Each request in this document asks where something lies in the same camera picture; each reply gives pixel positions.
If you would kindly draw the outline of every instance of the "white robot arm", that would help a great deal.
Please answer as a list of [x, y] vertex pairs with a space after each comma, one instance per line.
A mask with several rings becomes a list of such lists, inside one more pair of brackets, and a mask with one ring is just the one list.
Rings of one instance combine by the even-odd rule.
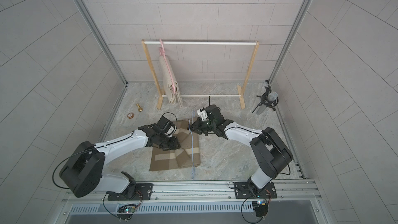
[[[252, 148], [259, 163], [259, 168], [248, 179], [248, 187], [253, 195], [261, 192], [292, 160], [290, 150], [272, 128], [255, 130], [225, 120], [216, 105], [203, 108], [198, 114], [200, 118], [190, 126], [192, 132], [205, 135], [214, 133]], [[135, 180], [126, 172], [104, 172], [103, 165], [142, 147], [155, 146], [163, 150], [180, 148], [177, 138], [172, 136], [175, 129], [173, 122], [161, 117], [156, 124], [139, 127], [111, 141], [94, 145], [83, 142], [59, 175], [76, 197], [83, 197], [90, 192], [115, 192], [129, 199], [135, 193]], [[266, 145], [272, 145], [273, 148], [268, 150]]]

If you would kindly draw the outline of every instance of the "gray tiled wall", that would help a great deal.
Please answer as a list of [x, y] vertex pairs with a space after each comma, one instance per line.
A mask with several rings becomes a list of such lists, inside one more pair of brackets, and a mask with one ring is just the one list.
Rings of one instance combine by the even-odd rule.
[[339, 223], [398, 223], [398, 0], [313, 0], [273, 89]]
[[[128, 81], [152, 81], [141, 40], [260, 41], [250, 80], [269, 78], [303, 0], [84, 0]], [[158, 79], [158, 45], [149, 45]], [[252, 46], [169, 45], [177, 80], [243, 80]]]
[[45, 221], [52, 171], [98, 140], [122, 88], [72, 0], [0, 0], [2, 223]]

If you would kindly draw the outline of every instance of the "blue string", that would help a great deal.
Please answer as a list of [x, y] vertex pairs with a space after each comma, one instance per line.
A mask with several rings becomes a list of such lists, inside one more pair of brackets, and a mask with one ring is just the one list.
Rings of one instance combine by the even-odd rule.
[[193, 178], [195, 177], [195, 167], [193, 166], [193, 135], [192, 135], [192, 131], [191, 131], [191, 128], [190, 128], [190, 122], [191, 122], [191, 119], [189, 119], [188, 120], [188, 130], [191, 132], [191, 138], [192, 138], [192, 180], [193, 180]]

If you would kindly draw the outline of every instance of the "pink hanger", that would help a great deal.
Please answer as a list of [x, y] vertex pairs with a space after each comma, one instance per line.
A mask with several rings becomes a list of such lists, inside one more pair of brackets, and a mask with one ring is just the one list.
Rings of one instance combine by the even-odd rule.
[[163, 56], [163, 58], [164, 58], [164, 62], [166, 63], [167, 69], [168, 69], [169, 74], [170, 74], [170, 78], [172, 78], [173, 93], [176, 94], [176, 86], [174, 85], [174, 80], [173, 80], [173, 77], [172, 77], [172, 72], [170, 71], [168, 62], [167, 62], [167, 60], [166, 60], [166, 54], [165, 54], [165, 52], [164, 52], [164, 47], [163, 47], [162, 39], [159, 38], [159, 41], [160, 41], [160, 44], [162, 45], [162, 47], [159, 47], [159, 54], [160, 54], [161, 56]]

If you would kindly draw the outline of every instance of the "folded blanket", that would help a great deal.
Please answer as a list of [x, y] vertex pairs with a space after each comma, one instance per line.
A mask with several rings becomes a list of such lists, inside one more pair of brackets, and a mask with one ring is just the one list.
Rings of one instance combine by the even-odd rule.
[[[174, 76], [172, 67], [170, 66], [169, 59], [166, 56], [166, 61], [164, 60], [163, 56], [159, 57], [159, 64], [160, 64], [160, 69], [162, 70], [163, 73], [163, 87], [164, 87], [164, 92], [167, 95], [167, 99], [171, 104], [175, 104], [176, 101], [178, 101], [180, 107], [182, 107], [182, 98], [180, 94], [180, 89], [178, 88], [178, 83], [176, 81], [176, 77]], [[173, 93], [173, 82], [174, 81], [174, 86], [176, 88], [176, 93]]]
[[152, 158], [150, 161], [149, 171], [159, 171], [168, 169], [181, 169], [200, 165], [200, 150], [199, 150], [199, 135], [193, 134], [193, 149], [192, 136], [188, 130], [188, 120], [178, 121], [177, 130], [173, 134], [181, 144], [181, 148], [177, 150], [162, 151], [155, 146], [152, 148]]

